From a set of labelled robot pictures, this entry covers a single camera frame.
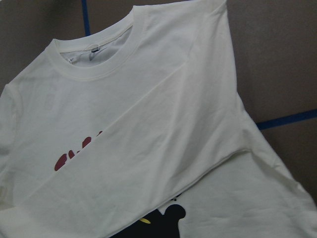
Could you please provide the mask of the cream long-sleeve cat shirt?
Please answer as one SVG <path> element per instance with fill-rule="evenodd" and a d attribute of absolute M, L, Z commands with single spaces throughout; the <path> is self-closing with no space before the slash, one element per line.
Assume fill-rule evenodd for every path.
<path fill-rule="evenodd" d="M 245 111 L 224 0 L 54 39 L 0 97 L 3 238 L 314 238 Z"/>

